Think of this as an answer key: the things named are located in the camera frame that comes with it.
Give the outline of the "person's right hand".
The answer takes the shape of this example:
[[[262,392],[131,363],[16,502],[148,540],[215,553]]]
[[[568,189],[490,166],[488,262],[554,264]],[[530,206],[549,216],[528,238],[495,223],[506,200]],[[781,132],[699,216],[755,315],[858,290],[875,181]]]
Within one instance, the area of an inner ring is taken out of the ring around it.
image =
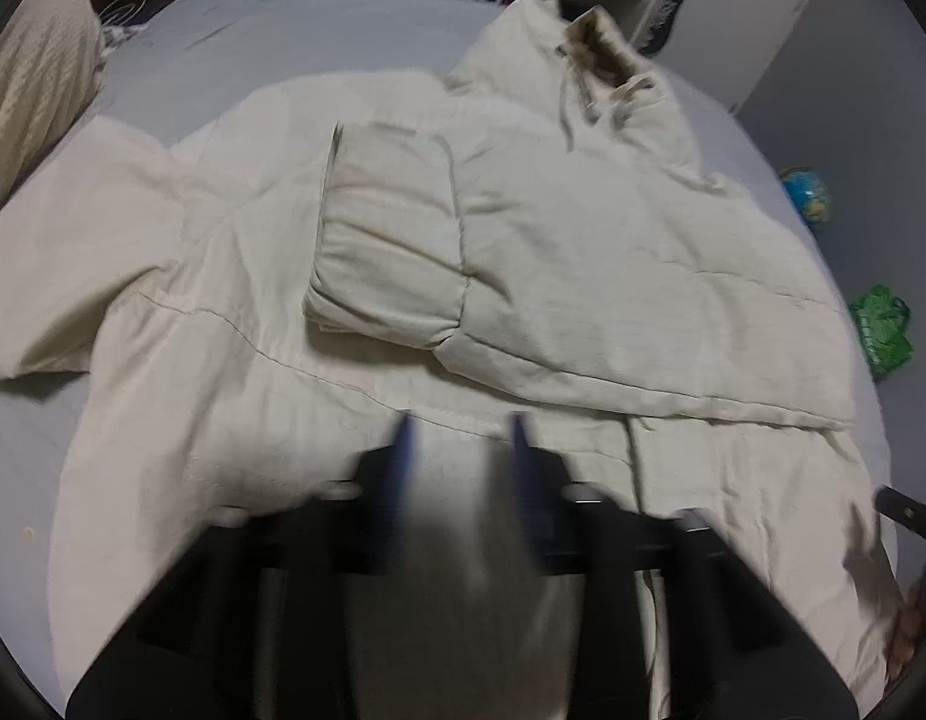
[[[901,678],[926,637],[926,578],[915,582],[895,617],[886,649],[886,684]]]

